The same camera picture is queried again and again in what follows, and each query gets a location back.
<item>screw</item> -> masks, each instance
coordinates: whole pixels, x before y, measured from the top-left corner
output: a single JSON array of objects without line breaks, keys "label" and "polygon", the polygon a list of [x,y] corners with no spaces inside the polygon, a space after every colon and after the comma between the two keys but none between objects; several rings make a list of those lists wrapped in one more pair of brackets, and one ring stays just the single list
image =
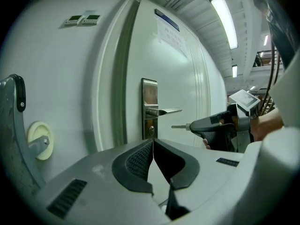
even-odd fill
[{"label": "screw", "polygon": [[150,136],[153,136],[153,135],[154,135],[154,127],[153,127],[153,126],[151,126],[151,127],[149,128],[149,134],[150,134]]},{"label": "screw", "polygon": [[45,138],[45,139],[44,139],[44,144],[49,145],[49,139]]}]

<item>ceiling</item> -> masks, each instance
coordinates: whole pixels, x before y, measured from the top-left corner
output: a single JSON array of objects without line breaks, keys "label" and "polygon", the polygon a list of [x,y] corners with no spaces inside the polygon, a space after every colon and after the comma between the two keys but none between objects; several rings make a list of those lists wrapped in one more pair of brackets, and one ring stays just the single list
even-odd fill
[{"label": "ceiling", "polygon": [[[263,46],[269,33],[268,24],[253,0],[226,0],[237,32],[238,48],[230,50],[224,27],[209,0],[153,0],[175,13],[199,37],[224,77],[228,93],[266,87],[270,73],[254,76],[252,66],[256,53],[270,49]],[[238,76],[232,77],[232,65],[238,65]]]}]

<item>white door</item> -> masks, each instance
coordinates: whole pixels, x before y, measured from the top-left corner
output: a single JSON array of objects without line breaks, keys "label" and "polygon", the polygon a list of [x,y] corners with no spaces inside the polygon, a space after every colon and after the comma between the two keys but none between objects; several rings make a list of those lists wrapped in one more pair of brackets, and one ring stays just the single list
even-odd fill
[{"label": "white door", "polygon": [[[178,26],[155,14],[159,9]],[[181,44],[170,43],[173,38]],[[141,79],[157,81],[160,109],[181,108],[178,113],[158,118],[158,138],[191,146],[202,146],[202,140],[185,129],[172,129],[209,116],[210,98],[207,72],[199,39],[173,14],[160,6],[142,0],[136,14],[130,41],[126,79],[127,142],[142,138]]]}]

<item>ceiling light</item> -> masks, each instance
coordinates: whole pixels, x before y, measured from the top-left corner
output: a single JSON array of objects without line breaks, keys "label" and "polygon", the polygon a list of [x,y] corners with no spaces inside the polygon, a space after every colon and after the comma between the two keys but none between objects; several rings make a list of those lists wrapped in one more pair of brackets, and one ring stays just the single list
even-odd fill
[{"label": "ceiling light", "polygon": [[236,77],[238,75],[238,65],[232,66],[232,76]]},{"label": "ceiling light", "polygon": [[264,46],[267,45],[268,37],[269,37],[269,35],[267,35],[267,36],[264,38],[264,44],[263,44]]},{"label": "ceiling light", "polygon": [[238,39],[236,37],[236,31],[233,23],[233,18],[227,6],[225,0],[210,0],[211,4],[214,6],[217,14],[219,15],[221,22],[224,26],[227,39],[229,42],[230,49],[238,47]]}]

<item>white wall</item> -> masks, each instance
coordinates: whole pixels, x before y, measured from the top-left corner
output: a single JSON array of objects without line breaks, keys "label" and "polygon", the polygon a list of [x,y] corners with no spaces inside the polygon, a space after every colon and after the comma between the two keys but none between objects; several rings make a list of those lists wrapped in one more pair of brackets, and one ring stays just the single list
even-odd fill
[{"label": "white wall", "polygon": [[210,83],[210,114],[214,115],[227,110],[227,92],[222,75],[212,57],[202,45]]},{"label": "white wall", "polygon": [[[125,0],[39,0],[19,16],[0,57],[0,79],[24,78],[25,130],[34,121],[54,133],[54,151],[38,162],[46,181],[95,152],[90,91],[99,49]],[[64,27],[72,15],[95,10],[97,26]]]}]

